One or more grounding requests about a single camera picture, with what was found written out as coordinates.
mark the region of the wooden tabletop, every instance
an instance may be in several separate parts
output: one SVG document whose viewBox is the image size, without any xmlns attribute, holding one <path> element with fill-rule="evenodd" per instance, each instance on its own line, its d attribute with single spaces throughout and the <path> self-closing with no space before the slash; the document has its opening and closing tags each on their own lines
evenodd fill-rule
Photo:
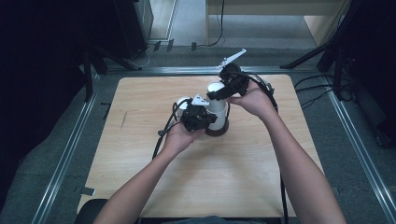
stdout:
<svg viewBox="0 0 396 224">
<path fill-rule="evenodd" d="M 290 77 L 261 76 L 275 88 L 279 114 L 321 168 Z M 109 198 L 144 168 L 182 96 L 205 96 L 219 77 L 127 77 L 120 81 L 78 210 L 90 199 Z M 268 132 L 259 119 L 231 106 L 230 128 L 203 135 L 169 165 L 141 217 L 282 217 L 279 170 Z M 289 203 L 290 216 L 295 216 Z"/>
</svg>

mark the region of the power cord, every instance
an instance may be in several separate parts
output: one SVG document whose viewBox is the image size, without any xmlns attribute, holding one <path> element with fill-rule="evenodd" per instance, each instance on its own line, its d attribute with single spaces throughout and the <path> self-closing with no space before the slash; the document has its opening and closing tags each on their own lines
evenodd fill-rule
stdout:
<svg viewBox="0 0 396 224">
<path fill-rule="evenodd" d="M 182 122 L 182 120 L 181 120 L 181 121 L 179 121 L 179 122 L 177 122 L 177 123 L 174 123 L 174 124 L 172 124 L 171 126 L 169 126 L 170 123 L 172 122 L 172 119 L 176 117 L 176 112 L 177 112 L 177 110 L 178 110 L 178 109 L 180 108 L 180 106 L 183 105 L 184 103 L 186 103 L 186 102 L 191 102 L 191 101 L 192 101 L 192 99 L 185 99 L 185 100 L 181 101 L 179 104 L 176 104 L 176 103 L 173 104 L 173 106 L 172 106 L 172 114 L 171 114 L 171 116 L 169 117 L 169 120 L 166 122 L 165 127 L 163 128 L 163 130 L 158 131 L 158 135 L 160 136 L 160 138 L 159 138 L 158 141 L 157 141 L 157 145 L 155 146 L 154 153 L 153 153 L 153 155 L 152 155 L 152 159 L 153 159 L 153 160 L 154 160 L 154 158 L 155 158 L 155 157 L 157 156 L 157 154 L 158 154 L 158 150 L 160 149 L 160 145 L 161 145 L 161 142 L 163 141 L 163 137 L 164 137 L 164 136 L 169 132 L 169 130 L 171 130 L 175 125 L 177 125 L 178 123 Z"/>
<path fill-rule="evenodd" d="M 142 67 L 146 67 L 147 65 L 149 65 L 149 54 L 148 54 L 148 50 L 149 49 L 151 49 L 151 48 L 153 48 L 154 46 L 153 45 L 150 45 L 150 46 L 148 46 L 145 50 L 142 50 L 141 52 L 139 52 L 138 54 L 137 54 L 137 56 L 135 56 L 132 60 L 128 60 L 128 64 L 131 64 L 131 65 L 134 65 L 134 66 L 136 66 L 136 67 L 140 67 L 140 68 L 142 68 Z M 145 63 L 145 64 L 137 64 L 137 63 L 134 63 L 134 60 L 136 60 L 137 58 L 139 58 L 141 55 L 142 55 L 142 53 L 143 52 L 145 52 L 146 53 L 146 56 L 147 56 L 147 58 L 148 58 L 148 61 Z"/>
<path fill-rule="evenodd" d="M 215 45 L 217 45 L 219 43 L 219 41 L 222 38 L 222 34 L 223 34 L 223 17 L 224 17 L 224 0 L 222 0 L 222 4 L 221 4 L 221 22 L 220 22 L 220 36 L 218 38 L 218 40 L 216 40 L 214 43 L 212 44 L 208 44 L 208 45 L 197 45 L 197 47 L 213 47 Z"/>
</svg>

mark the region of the cable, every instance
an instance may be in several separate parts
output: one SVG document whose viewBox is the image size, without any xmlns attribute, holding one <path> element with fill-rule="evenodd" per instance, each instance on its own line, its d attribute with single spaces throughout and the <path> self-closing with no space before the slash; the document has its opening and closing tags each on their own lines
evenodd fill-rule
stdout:
<svg viewBox="0 0 396 224">
<path fill-rule="evenodd" d="M 294 89 L 296 89 L 296 87 L 297 87 L 300 83 L 302 83 L 302 82 L 304 82 L 304 81 L 307 81 L 308 79 L 315 78 L 315 77 L 333 77 L 333 76 L 330 76 L 330 75 L 317 75 L 317 76 L 312 76 L 312 77 L 306 77 L 306 78 L 303 78 L 303 79 L 301 79 L 300 81 L 298 81 L 298 82 L 294 85 Z"/>
<path fill-rule="evenodd" d="M 132 65 L 137 66 L 137 67 L 140 67 L 140 68 L 146 67 L 147 65 L 149 65 L 149 54 L 148 54 L 148 50 L 151 49 L 151 48 L 153 48 L 153 47 L 154 47 L 154 46 L 149 46 L 149 47 L 146 48 L 146 50 L 144 50 L 144 52 L 146 53 L 146 56 L 148 57 L 148 61 L 147 61 L 145 64 L 140 65 L 140 64 L 137 64 L 137 63 L 133 63 L 133 62 L 132 62 L 133 60 L 135 60 L 135 59 L 137 59 L 138 57 L 140 57 L 140 55 L 142 54 L 143 50 L 142 50 L 142 52 L 140 52 L 134 59 L 129 60 L 127 63 L 132 64 Z"/>
<path fill-rule="evenodd" d="M 177 123 L 175 123 L 175 124 L 172 124 L 170 127 L 169 127 L 169 124 L 171 123 L 171 121 L 172 121 L 172 118 L 175 118 L 176 117 L 176 112 L 177 112 L 177 110 L 180 108 L 180 106 L 181 105 L 183 105 L 184 103 L 186 103 L 186 102 L 191 102 L 192 101 L 192 99 L 190 98 L 190 99 L 185 99 L 185 100 L 182 100 L 178 105 L 176 104 L 176 103 L 174 103 L 173 104 L 173 106 L 172 106 L 172 114 L 171 114 L 171 116 L 169 117 L 169 120 L 166 122 L 166 124 L 165 124 L 165 127 L 163 128 L 163 130 L 160 130 L 160 131 L 158 131 L 158 135 L 160 136 L 160 138 L 158 139 L 158 141 L 157 141 L 157 145 L 155 146 L 155 149 L 154 149 L 154 153 L 152 154 L 152 159 L 154 160 L 154 158 L 157 156 L 157 154 L 158 154 L 158 150 L 160 149 L 160 145 L 161 145 L 161 142 L 163 141 L 163 137 L 169 132 L 169 130 L 171 130 L 171 128 L 173 128 L 175 125 L 177 125 L 179 122 L 177 122 Z"/>
<path fill-rule="evenodd" d="M 333 91 L 333 89 L 326 90 L 325 92 L 323 92 L 320 96 L 316 97 L 315 99 L 309 100 L 309 101 L 307 101 L 307 102 L 301 104 L 302 109 L 308 108 L 308 107 L 311 106 L 317 99 L 319 99 L 320 97 L 322 97 L 323 95 L 325 95 L 326 93 L 328 93 L 328 92 L 330 92 L 330 91 Z"/>
<path fill-rule="evenodd" d="M 222 0 L 222 4 L 221 4 L 221 23 L 220 23 L 220 36 L 218 38 L 218 40 L 216 40 L 216 42 L 212 43 L 212 44 L 208 44 L 208 45 L 197 45 L 197 47 L 213 47 L 215 45 L 218 44 L 218 42 L 221 40 L 222 38 L 222 33 L 223 33 L 223 17 L 224 17 L 224 0 Z"/>
<path fill-rule="evenodd" d="M 305 87 L 305 88 L 301 88 L 301 89 L 298 89 L 298 90 L 295 90 L 295 91 L 296 91 L 296 92 L 299 92 L 299 91 L 309 91 L 309 90 L 316 89 L 316 88 L 320 88 L 320 87 L 333 87 L 333 84 L 323 84 L 323 85 Z"/>
</svg>

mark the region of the black cable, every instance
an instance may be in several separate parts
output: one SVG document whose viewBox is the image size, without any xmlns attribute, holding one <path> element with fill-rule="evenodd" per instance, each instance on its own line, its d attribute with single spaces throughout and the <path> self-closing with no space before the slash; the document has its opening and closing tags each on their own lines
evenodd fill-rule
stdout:
<svg viewBox="0 0 396 224">
<path fill-rule="evenodd" d="M 218 44 L 218 42 L 221 40 L 222 38 L 222 33 L 223 33 L 223 17 L 224 17 L 224 0 L 222 0 L 222 4 L 221 4 L 221 25 L 220 25 L 220 36 L 219 39 L 216 40 L 216 42 L 212 43 L 212 44 L 208 44 L 208 45 L 197 45 L 197 47 L 213 47 L 215 45 Z"/>
<path fill-rule="evenodd" d="M 316 85 L 316 86 L 311 86 L 311 87 L 305 87 L 305 88 L 301 88 L 301 89 L 298 89 L 298 90 L 295 90 L 295 91 L 296 92 L 309 91 L 309 90 L 316 89 L 316 88 L 321 88 L 321 87 L 333 87 L 333 84 L 322 84 L 322 85 Z"/>
<path fill-rule="evenodd" d="M 185 99 L 185 100 L 181 101 L 178 105 L 177 105 L 177 104 L 174 104 L 174 105 L 172 106 L 172 114 L 171 114 L 171 116 L 169 117 L 169 120 L 166 122 L 166 125 L 165 125 L 165 127 L 163 128 L 163 130 L 158 131 L 158 135 L 160 136 L 160 138 L 158 139 L 157 145 L 155 146 L 155 149 L 154 149 L 154 153 L 152 154 L 152 160 L 154 160 L 154 158 L 155 158 L 155 157 L 157 156 L 157 154 L 158 154 L 158 150 L 160 149 L 160 145 L 161 145 L 161 142 L 163 141 L 163 137 L 169 132 L 169 130 L 171 130 L 171 128 L 173 128 L 176 124 L 179 123 L 179 122 L 177 122 L 176 124 L 173 124 L 172 126 L 169 127 L 169 124 L 171 123 L 172 118 L 175 118 L 175 117 L 176 117 L 176 112 L 177 112 L 177 110 L 178 110 L 178 109 L 180 108 L 180 106 L 183 105 L 184 103 L 186 103 L 186 102 L 191 102 L 191 101 L 192 101 L 191 98 L 190 98 L 190 99 Z"/>
<path fill-rule="evenodd" d="M 307 81 L 308 79 L 315 78 L 315 77 L 333 77 L 333 76 L 331 76 L 331 75 L 317 75 L 317 76 L 312 76 L 312 77 L 306 77 L 306 78 L 303 78 L 303 79 L 301 79 L 300 81 L 298 81 L 298 82 L 294 85 L 294 89 L 296 89 L 296 87 L 297 87 L 300 83 L 302 83 L 302 82 L 304 82 L 304 81 Z"/>
<path fill-rule="evenodd" d="M 325 92 L 323 92 L 320 96 L 316 97 L 315 99 L 309 100 L 309 101 L 307 101 L 307 102 L 301 104 L 302 109 L 308 108 L 308 107 L 311 106 L 317 99 L 319 99 L 320 97 L 322 97 L 323 95 L 325 95 L 326 93 L 328 93 L 328 92 L 330 92 L 330 91 L 333 91 L 333 89 L 326 90 Z"/>
<path fill-rule="evenodd" d="M 285 224 L 289 224 L 288 204 L 286 203 L 286 188 L 282 175 L 280 175 L 280 193 L 282 195 L 283 217 L 285 218 Z"/>
</svg>

